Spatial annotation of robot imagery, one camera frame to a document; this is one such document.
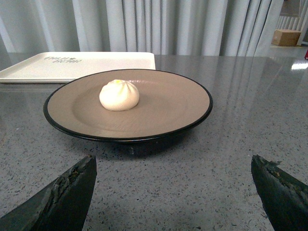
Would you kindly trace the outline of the worn black right gripper right finger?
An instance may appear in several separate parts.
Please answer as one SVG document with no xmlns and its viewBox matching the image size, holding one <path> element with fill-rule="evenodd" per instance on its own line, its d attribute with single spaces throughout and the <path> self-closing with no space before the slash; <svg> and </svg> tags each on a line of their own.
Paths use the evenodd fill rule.
<svg viewBox="0 0 308 231">
<path fill-rule="evenodd" d="M 306 231 L 308 186 L 259 155 L 252 157 L 251 172 L 274 230 Z"/>
</svg>

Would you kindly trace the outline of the worn black right gripper left finger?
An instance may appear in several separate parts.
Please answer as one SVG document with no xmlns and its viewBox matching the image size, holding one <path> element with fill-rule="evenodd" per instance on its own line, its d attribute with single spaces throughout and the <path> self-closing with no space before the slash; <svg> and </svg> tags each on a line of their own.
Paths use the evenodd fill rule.
<svg viewBox="0 0 308 231">
<path fill-rule="evenodd" d="M 0 219 L 2 231 L 80 231 L 97 176 L 87 155 L 30 199 Z"/>
</svg>

